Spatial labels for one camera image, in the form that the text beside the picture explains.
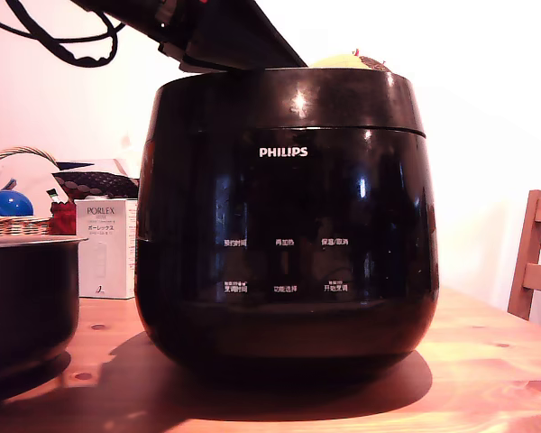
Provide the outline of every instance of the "black pot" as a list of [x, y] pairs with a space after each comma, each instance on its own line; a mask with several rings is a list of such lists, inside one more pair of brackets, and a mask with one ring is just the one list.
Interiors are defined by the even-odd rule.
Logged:
[[0, 236], [0, 381], [61, 354], [78, 323], [75, 236]]
[[343, 379], [417, 347], [438, 268], [410, 83], [366, 69], [184, 78], [142, 166], [136, 299], [203, 375]]

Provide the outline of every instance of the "wooden table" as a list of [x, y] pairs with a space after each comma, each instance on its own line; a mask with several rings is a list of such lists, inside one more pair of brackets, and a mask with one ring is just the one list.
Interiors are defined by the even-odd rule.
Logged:
[[63, 373], [0, 403], [0, 432], [541, 433], [541, 327], [451, 290], [418, 350], [352, 389], [200, 384], [151, 344], [133, 300], [81, 300], [68, 352]]

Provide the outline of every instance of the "philips logo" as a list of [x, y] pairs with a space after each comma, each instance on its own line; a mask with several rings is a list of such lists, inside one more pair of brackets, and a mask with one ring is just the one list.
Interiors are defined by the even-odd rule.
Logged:
[[115, 210], [112, 207], [88, 207], [88, 215], [108, 215], [113, 214]]
[[259, 149], [259, 157], [264, 158], [290, 158], [292, 156], [308, 155], [306, 147], [261, 147]]

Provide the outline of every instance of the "black cable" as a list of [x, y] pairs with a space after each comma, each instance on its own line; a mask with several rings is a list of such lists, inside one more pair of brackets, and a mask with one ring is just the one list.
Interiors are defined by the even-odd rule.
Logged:
[[42, 29], [38, 23], [36, 23], [30, 15], [24, 9], [24, 6], [18, 0], [6, 0], [14, 15], [20, 20], [20, 23], [26, 30], [33, 35], [36, 40], [41, 43], [46, 50], [50, 51], [60, 60], [65, 61], [66, 63], [72, 66], [78, 66], [81, 68], [97, 68], [100, 66], [105, 66], [110, 63], [113, 58], [116, 56], [118, 51], [118, 35], [116, 34], [115, 27], [112, 25], [108, 17], [101, 12], [95, 12], [95, 14], [102, 20], [105, 24], [106, 29], [110, 32], [110, 37], [112, 38], [112, 49], [108, 57], [103, 57], [101, 59], [95, 60], [91, 57], [82, 57], [77, 59], [74, 57], [70, 51], [60, 45], [52, 36], [48, 34], [44, 29]]
[[[126, 27], [126, 24], [120, 23], [115, 27], [116, 32], [120, 32], [124, 27]], [[7, 32], [13, 33], [17, 36], [22, 36], [23, 38], [27, 39], [33, 39], [36, 40], [36, 38], [27, 33], [23, 32], [22, 30], [15, 29], [14, 27], [10, 27], [7, 24], [0, 23], [0, 29], [6, 30]], [[102, 41], [106, 38], [109, 38], [111, 36], [110, 32], [98, 34], [96, 36], [87, 36], [84, 38], [56, 38], [54, 41], [58, 43], [84, 43], [84, 42], [96, 42], [96, 41]]]
[[[40, 27], [38, 23], [36, 23], [31, 18], [31, 16], [28, 14], [28, 12], [26, 12], [26, 9], [24, 9], [24, 6], [22, 5], [22, 3], [20, 3], [19, 0], [5, 0], [5, 1], [6, 1], [6, 4], [12, 10], [12, 12], [14, 13], [14, 15], [16, 15], [20, 23], [22, 23], [22, 25], [26, 27], [26, 30], [28, 30], [28, 33], [14, 29], [13, 27], [10, 27], [3, 23], [0, 23], [1, 29], [6, 30], [8, 32], [12, 32], [14, 34], [17, 34], [25, 38], [35, 39], [40, 44], [42, 44], [42, 46], [46, 48], [46, 50], [50, 51], [60, 60], [70, 65], [78, 66], [81, 68], [98, 68], [110, 63], [115, 58], [116, 53], [118, 52], [118, 34], [117, 33], [120, 30], [122, 30], [122, 28], [124, 28], [124, 25], [119, 24], [116, 27], [114, 27], [113, 24], [108, 19], [108, 17], [101, 12], [95, 12], [95, 14], [96, 16], [98, 16], [98, 18], [102, 20], [102, 22], [106, 26], [105, 34], [100, 34], [97, 36], [89, 36], [86, 38], [56, 39], [50, 36], [48, 32], [46, 32], [42, 27]], [[112, 48], [110, 50], [110, 54], [108, 54], [108, 57], [103, 57], [98, 60], [93, 59], [91, 57], [81, 57], [77, 59], [76, 57], [74, 57], [74, 54], [72, 52], [68, 51], [66, 48], [64, 48], [61, 45], [62, 43], [100, 41], [107, 37], [112, 39]]]

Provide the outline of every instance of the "wooden chair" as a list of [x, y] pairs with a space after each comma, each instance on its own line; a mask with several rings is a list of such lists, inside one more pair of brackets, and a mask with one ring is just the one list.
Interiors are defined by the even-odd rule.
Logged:
[[541, 290], [541, 191], [529, 191], [507, 312], [529, 320], [533, 290]]

